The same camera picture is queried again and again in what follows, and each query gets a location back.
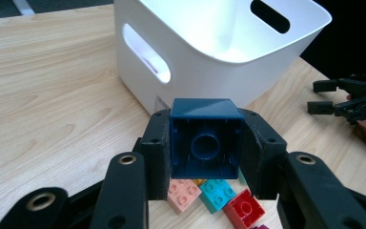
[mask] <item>wooden tabletop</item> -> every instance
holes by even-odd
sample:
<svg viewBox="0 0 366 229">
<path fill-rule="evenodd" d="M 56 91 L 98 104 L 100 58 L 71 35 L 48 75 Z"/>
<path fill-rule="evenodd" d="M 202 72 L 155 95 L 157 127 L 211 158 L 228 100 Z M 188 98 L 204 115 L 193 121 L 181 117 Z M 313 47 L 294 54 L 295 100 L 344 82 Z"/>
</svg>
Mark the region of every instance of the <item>wooden tabletop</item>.
<svg viewBox="0 0 366 229">
<path fill-rule="evenodd" d="M 108 5 L 0 19 L 0 219 L 38 188 L 71 196 L 93 185 L 143 135 L 150 116 L 117 76 L 113 17 Z M 341 117 L 306 111 L 307 101 L 345 100 L 343 92 L 312 92 L 324 78 L 299 58 L 247 109 L 287 140 L 289 152 L 321 157 L 366 195 L 366 137 Z M 229 182 L 237 192 L 246 188 Z M 275 201 L 259 202 L 266 214 L 258 224 L 280 228 Z M 200 199 L 180 216 L 166 201 L 151 201 L 150 226 L 233 227 Z"/>
</svg>

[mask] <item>white plastic bin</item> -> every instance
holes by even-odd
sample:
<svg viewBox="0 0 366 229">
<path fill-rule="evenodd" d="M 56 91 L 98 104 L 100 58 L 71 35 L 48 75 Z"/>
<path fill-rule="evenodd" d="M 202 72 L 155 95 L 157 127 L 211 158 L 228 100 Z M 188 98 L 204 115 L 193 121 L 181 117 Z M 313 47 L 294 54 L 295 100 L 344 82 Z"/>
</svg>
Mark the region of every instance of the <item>white plastic bin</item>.
<svg viewBox="0 0 366 229">
<path fill-rule="evenodd" d="M 114 0 L 118 74 L 151 114 L 176 97 L 230 98 L 246 107 L 270 89 L 331 21 L 311 0 Z"/>
</svg>

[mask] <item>pink lego brick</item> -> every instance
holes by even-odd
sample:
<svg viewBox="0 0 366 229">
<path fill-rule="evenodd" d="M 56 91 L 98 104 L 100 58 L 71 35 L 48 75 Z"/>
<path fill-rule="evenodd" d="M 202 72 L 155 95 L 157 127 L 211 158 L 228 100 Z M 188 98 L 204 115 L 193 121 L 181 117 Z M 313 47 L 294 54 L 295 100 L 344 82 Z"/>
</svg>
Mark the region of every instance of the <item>pink lego brick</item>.
<svg viewBox="0 0 366 229">
<path fill-rule="evenodd" d="M 168 203 L 179 215 L 184 212 L 198 196 L 201 190 L 190 179 L 171 179 L 168 191 Z"/>
<path fill-rule="evenodd" d="M 269 229 L 269 228 L 267 226 L 265 226 L 264 224 L 262 224 L 261 226 L 254 227 L 254 229 Z"/>
<path fill-rule="evenodd" d="M 245 189 L 228 202 L 224 212 L 237 229 L 251 228 L 264 215 L 264 210 L 252 197 L 249 189 Z"/>
</svg>

